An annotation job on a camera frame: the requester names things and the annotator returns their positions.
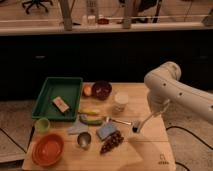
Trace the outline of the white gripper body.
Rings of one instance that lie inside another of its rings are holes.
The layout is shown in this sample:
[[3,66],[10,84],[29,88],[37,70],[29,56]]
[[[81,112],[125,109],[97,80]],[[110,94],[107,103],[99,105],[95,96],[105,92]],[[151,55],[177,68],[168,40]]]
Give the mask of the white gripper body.
[[168,106],[169,106],[170,101],[169,100],[160,100],[157,101],[153,98],[149,98],[148,99],[148,104],[149,104],[149,108],[151,111],[152,115],[161,115],[163,114]]

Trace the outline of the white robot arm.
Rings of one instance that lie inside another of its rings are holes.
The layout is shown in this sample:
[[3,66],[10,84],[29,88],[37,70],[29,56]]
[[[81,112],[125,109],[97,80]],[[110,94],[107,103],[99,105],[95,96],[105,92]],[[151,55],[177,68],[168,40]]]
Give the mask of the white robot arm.
[[147,100],[151,112],[160,113],[173,101],[213,124],[213,94],[181,83],[180,77],[179,65],[171,61],[145,75],[144,83],[149,89]]

